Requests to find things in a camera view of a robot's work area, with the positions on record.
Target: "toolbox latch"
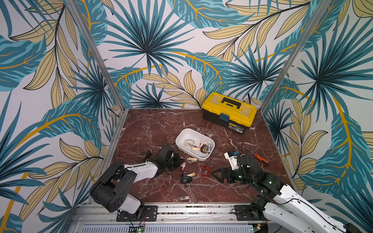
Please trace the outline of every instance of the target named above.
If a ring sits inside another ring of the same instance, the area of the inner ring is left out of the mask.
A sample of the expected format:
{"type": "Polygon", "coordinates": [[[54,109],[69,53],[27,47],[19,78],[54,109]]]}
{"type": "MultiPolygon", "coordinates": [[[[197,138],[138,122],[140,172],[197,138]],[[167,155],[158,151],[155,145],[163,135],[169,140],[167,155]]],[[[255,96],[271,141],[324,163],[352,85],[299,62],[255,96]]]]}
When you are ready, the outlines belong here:
{"type": "Polygon", "coordinates": [[[219,119],[222,119],[223,121],[228,122],[229,121],[229,115],[221,113],[219,116],[219,119]]]}

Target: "toolbox lid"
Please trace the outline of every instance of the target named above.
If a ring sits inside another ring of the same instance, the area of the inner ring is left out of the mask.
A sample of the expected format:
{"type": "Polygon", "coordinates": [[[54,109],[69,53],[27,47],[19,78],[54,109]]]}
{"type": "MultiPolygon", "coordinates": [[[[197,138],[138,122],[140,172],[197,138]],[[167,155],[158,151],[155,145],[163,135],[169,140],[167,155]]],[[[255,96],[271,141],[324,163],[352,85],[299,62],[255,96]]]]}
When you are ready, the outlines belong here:
{"type": "Polygon", "coordinates": [[[251,126],[257,112],[256,107],[250,104],[232,99],[216,92],[213,92],[208,96],[206,101],[202,104],[202,109],[217,115],[228,115],[229,120],[247,127],[251,126]]]}

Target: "black mounting plate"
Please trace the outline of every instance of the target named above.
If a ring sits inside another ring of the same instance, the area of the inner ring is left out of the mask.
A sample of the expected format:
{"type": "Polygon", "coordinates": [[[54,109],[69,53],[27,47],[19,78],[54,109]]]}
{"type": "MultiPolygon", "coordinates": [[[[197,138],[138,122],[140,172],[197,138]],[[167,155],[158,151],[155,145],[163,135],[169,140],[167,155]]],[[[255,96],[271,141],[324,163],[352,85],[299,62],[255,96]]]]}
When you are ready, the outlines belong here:
{"type": "Polygon", "coordinates": [[[250,216],[252,206],[250,205],[235,205],[234,211],[237,217],[237,221],[264,221],[263,214],[260,214],[258,219],[254,219],[250,216]]]}
{"type": "MultiPolygon", "coordinates": [[[[157,220],[157,211],[158,211],[158,206],[156,205],[144,206],[144,214],[146,213],[145,222],[155,222],[157,220]]],[[[130,222],[130,220],[131,221],[142,221],[143,220],[142,218],[132,219],[132,218],[129,218],[130,217],[129,214],[127,215],[118,213],[116,221],[117,222],[130,222]]]]}

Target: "toolbox handle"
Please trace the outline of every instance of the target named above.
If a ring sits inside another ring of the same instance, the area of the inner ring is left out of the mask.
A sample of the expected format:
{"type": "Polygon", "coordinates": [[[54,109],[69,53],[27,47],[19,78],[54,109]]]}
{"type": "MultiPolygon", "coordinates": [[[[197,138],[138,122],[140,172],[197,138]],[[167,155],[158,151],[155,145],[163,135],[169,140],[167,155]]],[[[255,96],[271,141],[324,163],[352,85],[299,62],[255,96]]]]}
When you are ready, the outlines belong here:
{"type": "Polygon", "coordinates": [[[221,103],[224,103],[224,102],[228,102],[228,103],[231,103],[231,104],[234,104],[237,106],[237,109],[240,109],[241,107],[241,103],[240,102],[237,102],[237,101],[234,101],[234,100],[231,100],[231,99],[228,99],[226,97],[224,97],[221,101],[221,103]]]}

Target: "orange screwdriver handle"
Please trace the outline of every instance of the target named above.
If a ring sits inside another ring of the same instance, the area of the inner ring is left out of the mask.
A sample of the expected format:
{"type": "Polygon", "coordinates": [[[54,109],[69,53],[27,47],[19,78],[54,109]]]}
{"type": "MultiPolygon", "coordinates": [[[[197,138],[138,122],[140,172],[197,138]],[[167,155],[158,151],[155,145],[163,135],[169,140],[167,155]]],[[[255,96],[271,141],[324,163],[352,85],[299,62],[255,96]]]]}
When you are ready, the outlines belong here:
{"type": "Polygon", "coordinates": [[[260,157],[258,154],[254,154],[254,157],[257,160],[259,160],[261,163],[263,163],[264,165],[267,165],[267,166],[269,165],[269,162],[265,158],[260,157]]]}

